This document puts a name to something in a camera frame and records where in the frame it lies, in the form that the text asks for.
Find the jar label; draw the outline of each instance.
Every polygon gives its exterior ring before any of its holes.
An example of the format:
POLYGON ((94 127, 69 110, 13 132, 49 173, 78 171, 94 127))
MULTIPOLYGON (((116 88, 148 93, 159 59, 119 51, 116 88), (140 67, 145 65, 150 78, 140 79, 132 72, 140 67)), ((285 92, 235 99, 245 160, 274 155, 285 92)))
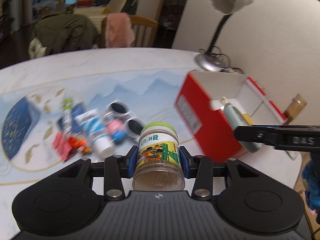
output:
POLYGON ((181 166, 179 144, 169 134, 152 133, 139 143, 137 168, 148 161, 166 160, 181 166))

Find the desk lamp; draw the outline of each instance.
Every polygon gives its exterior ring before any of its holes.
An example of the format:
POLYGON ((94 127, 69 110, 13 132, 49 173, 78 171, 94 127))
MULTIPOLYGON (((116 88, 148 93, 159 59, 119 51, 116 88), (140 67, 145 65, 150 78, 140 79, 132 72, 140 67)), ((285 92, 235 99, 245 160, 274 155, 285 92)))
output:
POLYGON ((196 55, 195 61, 204 70, 219 72, 222 69, 222 67, 219 66, 221 64, 221 61, 217 56, 219 56, 220 54, 212 53, 212 49, 219 37, 222 27, 232 14, 242 9, 244 6, 251 4, 253 0, 211 0, 211 1, 215 9, 217 11, 220 11, 222 14, 224 14, 224 16, 217 27, 217 30, 212 38, 212 41, 208 50, 204 53, 200 53, 196 55))

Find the floor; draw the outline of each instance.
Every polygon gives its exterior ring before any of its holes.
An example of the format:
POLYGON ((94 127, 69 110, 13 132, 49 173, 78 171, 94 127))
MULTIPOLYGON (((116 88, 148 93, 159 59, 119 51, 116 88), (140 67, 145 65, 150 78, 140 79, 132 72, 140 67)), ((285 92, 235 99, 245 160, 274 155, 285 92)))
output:
POLYGON ((0 69, 29 60, 28 48, 34 25, 21 28, 0 42, 0 69))

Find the pink towel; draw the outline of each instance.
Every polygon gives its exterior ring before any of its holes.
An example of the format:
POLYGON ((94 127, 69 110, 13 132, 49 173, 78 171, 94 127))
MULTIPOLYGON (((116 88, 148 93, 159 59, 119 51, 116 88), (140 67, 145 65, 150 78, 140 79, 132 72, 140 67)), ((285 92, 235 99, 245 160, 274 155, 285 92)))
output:
POLYGON ((130 47, 135 35, 127 13, 110 13, 107 16, 106 48, 130 47))

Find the plastic jar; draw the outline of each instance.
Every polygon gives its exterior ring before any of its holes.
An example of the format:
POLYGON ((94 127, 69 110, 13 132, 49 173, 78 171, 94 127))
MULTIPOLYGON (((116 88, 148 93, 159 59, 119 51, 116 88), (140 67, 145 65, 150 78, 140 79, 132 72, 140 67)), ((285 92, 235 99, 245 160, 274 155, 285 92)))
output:
POLYGON ((152 122, 143 128, 132 187, 140 191, 184 189, 178 136, 168 123, 152 122))

